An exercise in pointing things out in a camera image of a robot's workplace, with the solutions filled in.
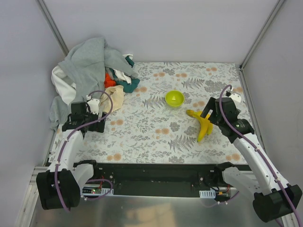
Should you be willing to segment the green plastic bowl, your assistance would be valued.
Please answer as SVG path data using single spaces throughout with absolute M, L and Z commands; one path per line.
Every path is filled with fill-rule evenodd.
M 172 90 L 165 95 L 165 101 L 170 107 L 180 107 L 184 103 L 185 97 L 180 91 Z

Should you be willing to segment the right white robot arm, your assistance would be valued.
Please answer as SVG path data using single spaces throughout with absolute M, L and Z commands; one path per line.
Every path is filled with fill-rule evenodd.
M 291 185 L 274 167 L 250 123 L 238 119 L 239 113 L 230 97 L 211 97 L 200 116 L 219 127 L 243 155 L 256 179 L 241 173 L 231 162 L 224 162 L 215 166 L 214 182 L 229 184 L 245 195 L 263 222 L 294 213 L 303 195 L 301 188 Z

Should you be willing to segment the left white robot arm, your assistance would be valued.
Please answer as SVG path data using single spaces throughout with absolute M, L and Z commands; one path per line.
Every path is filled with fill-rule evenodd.
M 95 160 L 81 161 L 74 165 L 76 153 L 83 144 L 86 132 L 103 132 L 105 114 L 99 118 L 98 99 L 76 102 L 71 105 L 71 114 L 62 126 L 60 142 L 54 161 L 45 172 L 38 173 L 36 184 L 42 208 L 45 210 L 70 210 L 80 202 L 81 190 L 94 176 Z

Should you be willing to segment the orange cloth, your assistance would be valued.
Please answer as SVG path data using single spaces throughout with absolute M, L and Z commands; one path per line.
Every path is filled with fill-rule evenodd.
M 114 87 L 116 86 L 116 82 L 111 79 L 110 75 L 108 73 L 105 74 L 105 81 L 104 81 L 104 87 L 108 88 L 108 87 Z

